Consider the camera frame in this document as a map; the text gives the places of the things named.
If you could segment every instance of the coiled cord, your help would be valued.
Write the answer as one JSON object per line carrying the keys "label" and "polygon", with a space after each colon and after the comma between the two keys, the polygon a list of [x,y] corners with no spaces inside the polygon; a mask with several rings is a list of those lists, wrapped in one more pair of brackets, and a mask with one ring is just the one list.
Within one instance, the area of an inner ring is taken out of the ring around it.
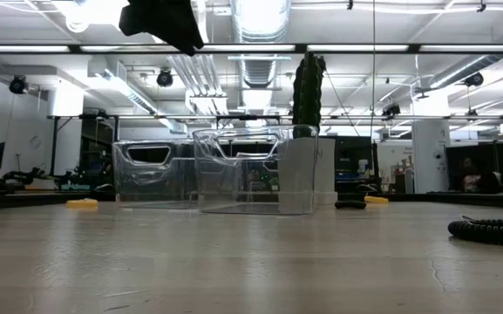
{"label": "coiled cord", "polygon": [[463,221],[449,223],[449,232],[458,238],[491,244],[503,245],[503,220],[487,219]]}

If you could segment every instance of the green cactus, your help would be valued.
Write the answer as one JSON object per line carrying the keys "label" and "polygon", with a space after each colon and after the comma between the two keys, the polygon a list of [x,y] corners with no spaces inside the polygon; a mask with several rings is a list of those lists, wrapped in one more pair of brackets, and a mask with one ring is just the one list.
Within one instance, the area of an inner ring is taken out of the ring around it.
{"label": "green cactus", "polygon": [[[316,126],[321,123],[321,84],[326,64],[323,57],[307,52],[296,70],[292,124]],[[294,137],[310,136],[308,130],[296,130]]]}

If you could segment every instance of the person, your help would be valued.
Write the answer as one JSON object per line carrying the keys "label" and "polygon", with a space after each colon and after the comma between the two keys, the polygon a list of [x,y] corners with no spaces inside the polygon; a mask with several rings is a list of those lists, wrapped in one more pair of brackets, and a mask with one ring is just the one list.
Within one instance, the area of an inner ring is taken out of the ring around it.
{"label": "person", "polygon": [[500,183],[493,172],[483,171],[475,159],[466,157],[453,189],[464,193],[497,194],[501,192]]}

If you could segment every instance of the transparent container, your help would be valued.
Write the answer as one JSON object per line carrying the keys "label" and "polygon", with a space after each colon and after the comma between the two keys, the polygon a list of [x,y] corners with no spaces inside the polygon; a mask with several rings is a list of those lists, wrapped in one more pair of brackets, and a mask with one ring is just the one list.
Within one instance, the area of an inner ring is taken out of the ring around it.
{"label": "transparent container", "polygon": [[203,130],[193,137],[202,212],[313,213],[316,128]]}
{"label": "transparent container", "polygon": [[113,166],[121,206],[186,209],[196,200],[193,140],[117,142]]}

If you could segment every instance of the yellow object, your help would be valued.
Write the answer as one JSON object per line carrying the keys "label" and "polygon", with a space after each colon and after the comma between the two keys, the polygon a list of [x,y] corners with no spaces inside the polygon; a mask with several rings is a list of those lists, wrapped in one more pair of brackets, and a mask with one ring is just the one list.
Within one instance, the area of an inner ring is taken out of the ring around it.
{"label": "yellow object", "polygon": [[365,196],[364,201],[366,201],[366,202],[388,203],[389,199],[385,199],[384,197]]}
{"label": "yellow object", "polygon": [[67,201],[67,208],[96,208],[98,201],[91,199]]}

